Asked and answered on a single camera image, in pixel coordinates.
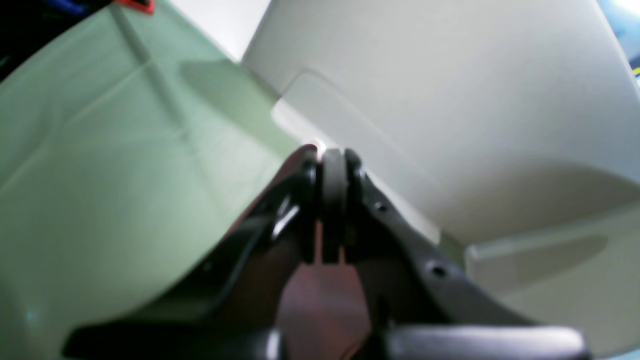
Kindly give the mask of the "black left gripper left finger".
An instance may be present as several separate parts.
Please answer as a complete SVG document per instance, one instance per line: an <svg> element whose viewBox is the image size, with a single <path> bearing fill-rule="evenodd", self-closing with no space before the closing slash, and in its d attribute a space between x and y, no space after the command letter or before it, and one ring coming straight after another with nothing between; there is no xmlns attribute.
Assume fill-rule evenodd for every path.
<svg viewBox="0 0 640 360"><path fill-rule="evenodd" d="M298 148L222 239L178 282L114 320L81 326L71 360L287 360L282 294L314 260L320 164Z"/></svg>

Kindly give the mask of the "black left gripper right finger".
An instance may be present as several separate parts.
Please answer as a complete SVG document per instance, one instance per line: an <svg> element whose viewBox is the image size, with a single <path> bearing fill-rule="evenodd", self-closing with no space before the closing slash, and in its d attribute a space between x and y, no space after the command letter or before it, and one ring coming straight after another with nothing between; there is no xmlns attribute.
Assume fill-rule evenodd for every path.
<svg viewBox="0 0 640 360"><path fill-rule="evenodd" d="M354 150L330 150L330 259L343 248L371 331L352 360L589 360L585 336L502 306L403 218Z"/></svg>

